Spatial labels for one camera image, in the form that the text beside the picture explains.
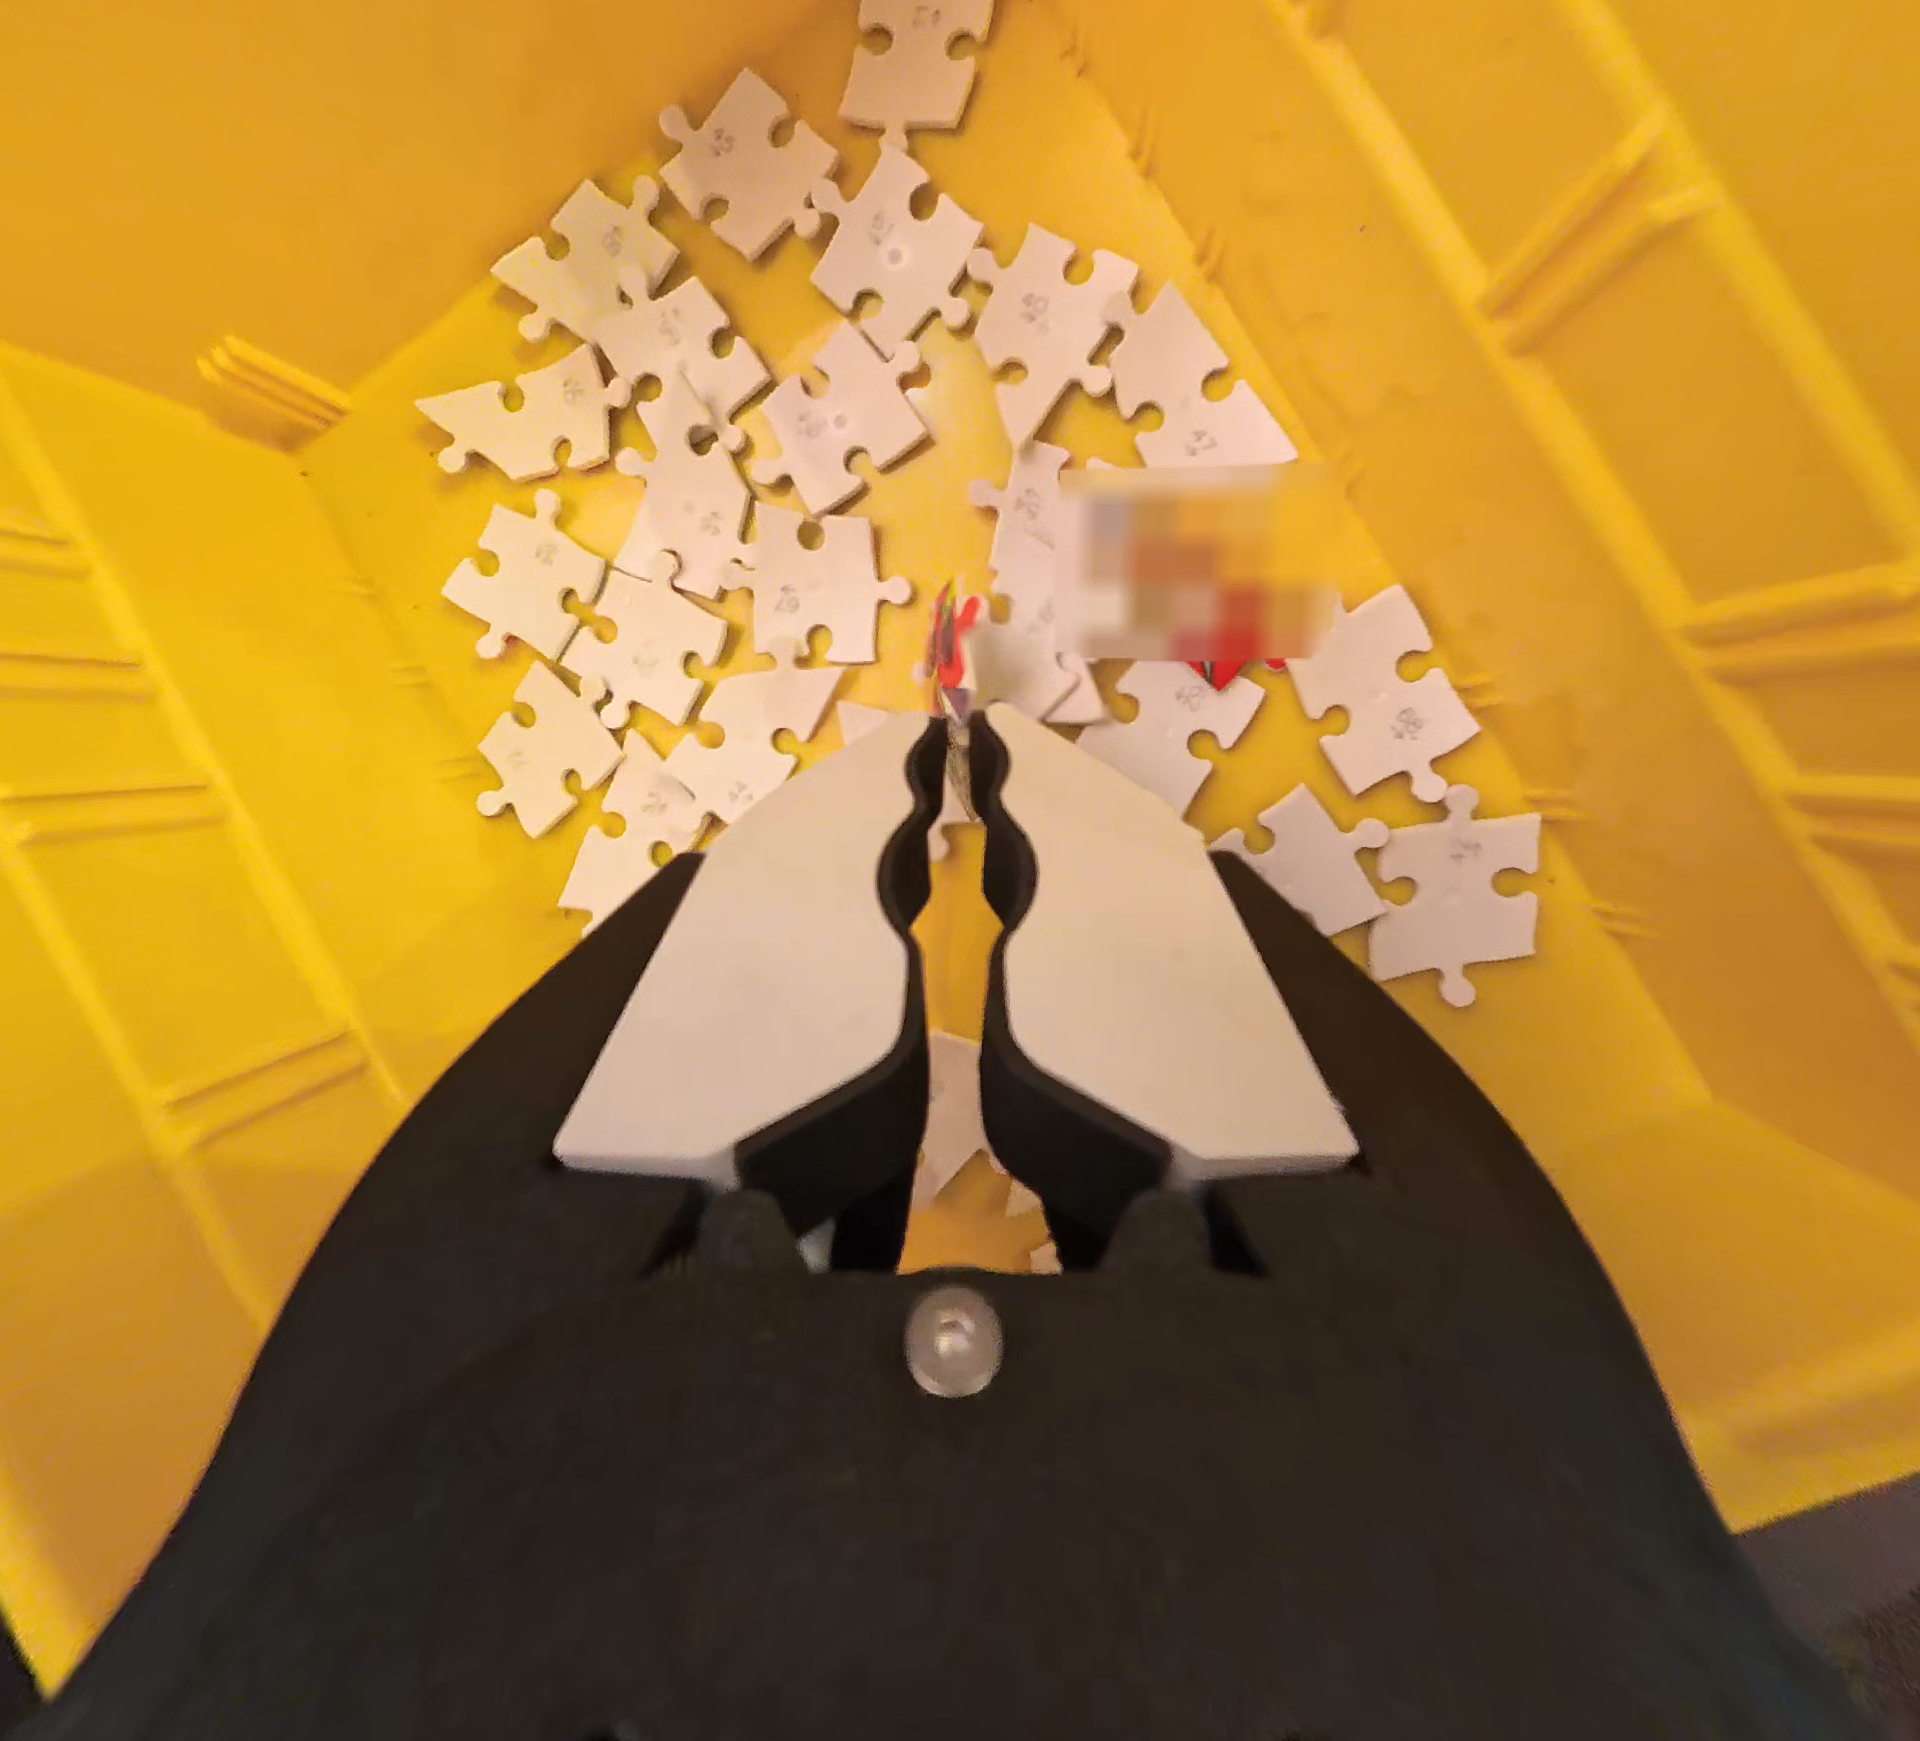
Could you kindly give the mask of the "pile of white puzzle pieces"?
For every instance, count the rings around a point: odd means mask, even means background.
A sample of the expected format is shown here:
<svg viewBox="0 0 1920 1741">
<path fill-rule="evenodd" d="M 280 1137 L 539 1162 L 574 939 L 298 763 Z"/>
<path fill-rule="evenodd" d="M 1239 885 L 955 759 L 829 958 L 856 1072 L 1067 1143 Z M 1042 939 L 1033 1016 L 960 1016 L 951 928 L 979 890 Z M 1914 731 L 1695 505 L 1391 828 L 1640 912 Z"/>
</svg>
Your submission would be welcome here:
<svg viewBox="0 0 1920 1741">
<path fill-rule="evenodd" d="M 1007 704 L 1163 797 L 1239 915 L 1254 897 L 1320 939 L 1362 931 L 1374 980 L 1435 976 L 1467 1005 L 1475 966 L 1534 950 L 1534 897 L 1499 881 L 1539 864 L 1539 817 L 1479 817 L 1438 771 L 1479 724 L 1438 666 L 1410 671 L 1429 626 L 1405 588 L 1336 591 L 1327 488 L 1245 384 L 1211 391 L 1233 363 L 1182 289 L 1141 304 L 1138 268 L 1106 249 L 1077 278 L 1042 228 L 998 257 L 934 192 L 913 137 L 965 125 L 975 53 L 955 49 L 991 15 L 857 0 L 840 120 L 880 137 L 857 190 L 744 70 L 702 120 L 664 111 L 670 155 L 629 201 L 583 182 L 562 204 L 564 252 L 525 240 L 496 262 L 533 309 L 525 337 L 574 348 L 419 403 L 442 470 L 536 482 L 445 581 L 479 654 L 533 654 L 481 737 L 479 812 L 545 835 L 601 786 L 619 828 L 587 828 L 562 908 L 597 931 L 640 902 L 666 928 L 750 809 L 923 712 L 931 612 L 965 581 L 987 600 L 975 718 Z M 1184 666 L 1270 654 L 1288 666 L 1229 693 Z M 913 922 L 920 1203 L 951 1077 L 975 1095 L 951 1162 L 987 1148 L 985 839 L 979 815 L 938 815 Z M 1382 1033 L 1285 1005 L 1356 1131 Z M 579 1067 L 559 1131 L 611 1023 L 536 1038 L 536 1072 Z"/>
</svg>

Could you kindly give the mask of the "colourful single puzzle piece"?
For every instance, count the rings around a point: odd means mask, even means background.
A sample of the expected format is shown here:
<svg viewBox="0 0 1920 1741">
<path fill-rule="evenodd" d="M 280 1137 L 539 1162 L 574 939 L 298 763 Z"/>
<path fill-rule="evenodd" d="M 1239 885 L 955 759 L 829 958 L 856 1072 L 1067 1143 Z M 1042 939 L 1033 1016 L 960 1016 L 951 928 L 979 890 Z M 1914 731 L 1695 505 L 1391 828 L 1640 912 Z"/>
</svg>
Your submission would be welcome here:
<svg viewBox="0 0 1920 1741">
<path fill-rule="evenodd" d="M 987 600 L 965 581 L 938 591 L 923 642 L 923 712 L 945 729 L 945 781 L 938 828 L 975 817 L 969 805 L 969 718 L 979 698 L 975 634 L 987 619 Z"/>
</svg>

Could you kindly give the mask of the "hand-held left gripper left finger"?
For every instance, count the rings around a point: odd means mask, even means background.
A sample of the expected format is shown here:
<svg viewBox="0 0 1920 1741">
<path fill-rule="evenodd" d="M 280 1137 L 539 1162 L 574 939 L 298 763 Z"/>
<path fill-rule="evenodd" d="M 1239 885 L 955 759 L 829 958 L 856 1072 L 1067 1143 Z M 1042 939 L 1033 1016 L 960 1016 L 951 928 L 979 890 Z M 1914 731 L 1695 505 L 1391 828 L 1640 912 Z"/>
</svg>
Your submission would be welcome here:
<svg viewBox="0 0 1920 1741">
<path fill-rule="evenodd" d="M 587 1072 L 571 1174 L 759 1191 L 829 1268 L 894 1270 L 928 1131 L 928 835 L 948 724 L 887 718 L 696 864 Z"/>
</svg>

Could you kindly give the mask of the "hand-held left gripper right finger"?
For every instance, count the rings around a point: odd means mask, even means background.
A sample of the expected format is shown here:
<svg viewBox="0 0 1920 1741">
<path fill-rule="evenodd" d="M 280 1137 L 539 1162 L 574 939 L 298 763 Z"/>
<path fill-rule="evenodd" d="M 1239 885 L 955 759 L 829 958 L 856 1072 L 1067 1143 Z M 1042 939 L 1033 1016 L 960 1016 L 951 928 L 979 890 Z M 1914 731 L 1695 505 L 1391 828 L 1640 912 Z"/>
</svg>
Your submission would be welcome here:
<svg viewBox="0 0 1920 1741">
<path fill-rule="evenodd" d="M 1064 1274 L 1130 1206 L 1327 1178 L 1357 1137 L 1201 835 L 1150 789 L 1007 704 L 967 731 L 995 943 L 983 1131 Z"/>
</svg>

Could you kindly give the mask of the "yellow plastic bin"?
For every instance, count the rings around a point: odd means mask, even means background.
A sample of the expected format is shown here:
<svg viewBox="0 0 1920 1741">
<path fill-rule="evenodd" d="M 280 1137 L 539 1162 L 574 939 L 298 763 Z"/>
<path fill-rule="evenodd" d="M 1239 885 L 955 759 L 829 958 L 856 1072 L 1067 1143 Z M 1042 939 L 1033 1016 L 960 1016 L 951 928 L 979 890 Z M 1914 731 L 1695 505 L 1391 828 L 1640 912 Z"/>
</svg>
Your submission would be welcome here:
<svg viewBox="0 0 1920 1741">
<path fill-rule="evenodd" d="M 479 815 L 529 666 L 442 594 L 587 272 L 817 384 L 832 240 L 664 182 L 744 70 L 838 151 L 857 0 L 2 0 L 2 1624 L 56 1687 L 381 1143 L 583 939 L 601 786 Z M 1170 396 L 1341 470 L 1539 815 L 1539 953 L 1396 1001 L 1544 1156 L 1736 1533 L 1915 1473 L 1915 0 L 995 0 L 938 201 L 1118 263 Z"/>
</svg>

